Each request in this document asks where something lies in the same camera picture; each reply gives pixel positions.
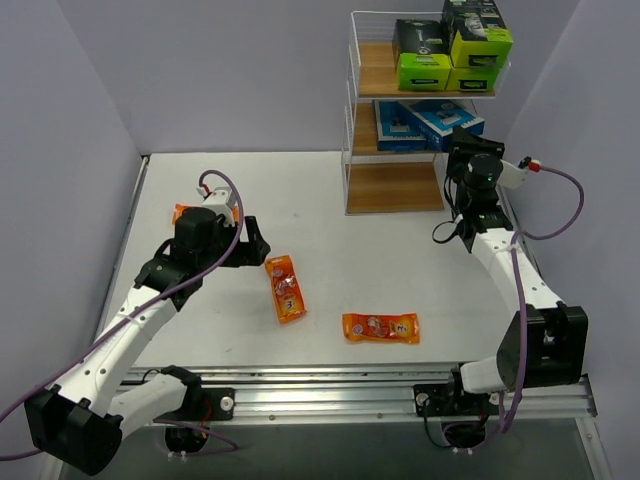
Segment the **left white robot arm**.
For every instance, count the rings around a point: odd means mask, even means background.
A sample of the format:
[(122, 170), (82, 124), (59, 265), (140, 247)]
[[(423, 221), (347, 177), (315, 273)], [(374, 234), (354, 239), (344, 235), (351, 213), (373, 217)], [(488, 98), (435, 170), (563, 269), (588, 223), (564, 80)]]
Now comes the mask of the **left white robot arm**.
[(87, 475), (100, 473), (122, 441), (169, 414), (196, 419), (201, 378), (175, 365), (120, 393), (121, 382), (159, 330), (218, 267), (262, 265), (270, 252), (255, 217), (237, 222), (204, 207), (184, 211), (135, 277), (125, 301), (88, 353), (24, 402), (34, 446)]

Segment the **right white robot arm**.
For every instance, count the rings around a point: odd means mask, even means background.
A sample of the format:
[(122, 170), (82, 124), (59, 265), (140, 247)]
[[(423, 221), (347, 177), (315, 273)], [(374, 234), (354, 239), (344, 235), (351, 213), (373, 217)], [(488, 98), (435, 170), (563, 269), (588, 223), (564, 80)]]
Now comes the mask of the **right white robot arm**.
[(485, 268), (513, 315), (496, 353), (461, 365), (456, 380), (445, 386), (445, 403), (459, 413), (475, 406), (480, 394), (570, 385), (582, 376), (588, 316), (543, 280), (498, 194), (544, 168), (530, 157), (508, 163), (504, 151), (502, 143), (462, 127), (452, 132), (444, 191), (454, 234)]

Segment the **black green razor pack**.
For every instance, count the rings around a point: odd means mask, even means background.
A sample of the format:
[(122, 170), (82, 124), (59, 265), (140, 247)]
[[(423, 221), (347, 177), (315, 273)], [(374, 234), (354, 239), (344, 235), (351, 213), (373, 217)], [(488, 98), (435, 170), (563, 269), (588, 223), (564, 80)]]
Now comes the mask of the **black green razor pack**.
[(399, 90), (445, 90), (451, 60), (439, 21), (397, 19), (392, 50)]

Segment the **blue white razor box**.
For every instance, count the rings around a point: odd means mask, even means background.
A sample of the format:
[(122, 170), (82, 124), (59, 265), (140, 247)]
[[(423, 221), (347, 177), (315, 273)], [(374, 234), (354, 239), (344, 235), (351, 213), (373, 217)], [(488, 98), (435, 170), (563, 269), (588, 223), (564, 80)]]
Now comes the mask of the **blue white razor box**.
[(382, 152), (417, 152), (427, 149), (427, 140), (410, 127), (395, 101), (373, 100), (377, 149)]

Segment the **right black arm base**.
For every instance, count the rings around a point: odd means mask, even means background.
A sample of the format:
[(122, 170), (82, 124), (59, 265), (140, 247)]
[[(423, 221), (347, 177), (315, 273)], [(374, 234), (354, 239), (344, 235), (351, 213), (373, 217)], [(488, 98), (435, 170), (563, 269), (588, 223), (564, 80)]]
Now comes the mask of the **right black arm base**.
[(446, 384), (415, 384), (412, 387), (417, 416), (461, 416), (461, 396)]

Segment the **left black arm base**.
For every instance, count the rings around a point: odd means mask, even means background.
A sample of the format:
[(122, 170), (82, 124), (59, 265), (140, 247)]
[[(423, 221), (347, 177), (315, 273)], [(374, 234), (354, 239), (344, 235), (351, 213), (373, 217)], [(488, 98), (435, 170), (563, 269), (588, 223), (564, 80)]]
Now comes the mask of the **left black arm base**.
[(203, 413), (198, 416), (202, 422), (230, 421), (234, 417), (235, 393), (233, 388), (205, 388), (203, 390)]

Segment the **small black green razor box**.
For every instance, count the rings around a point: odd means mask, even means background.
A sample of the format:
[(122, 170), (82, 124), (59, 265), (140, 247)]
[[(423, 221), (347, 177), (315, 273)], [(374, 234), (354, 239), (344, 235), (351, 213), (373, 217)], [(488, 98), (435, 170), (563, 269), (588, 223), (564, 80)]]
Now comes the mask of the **small black green razor box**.
[(513, 46), (495, 1), (445, 1), (442, 25), (455, 68), (501, 68)]

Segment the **tall green black razor box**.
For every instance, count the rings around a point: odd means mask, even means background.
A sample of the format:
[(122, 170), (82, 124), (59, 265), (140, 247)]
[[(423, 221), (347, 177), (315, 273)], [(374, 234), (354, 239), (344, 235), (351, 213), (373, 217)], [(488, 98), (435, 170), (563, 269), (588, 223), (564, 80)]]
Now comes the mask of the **tall green black razor box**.
[(501, 73), (499, 67), (452, 67), (446, 82), (449, 92), (490, 92)]

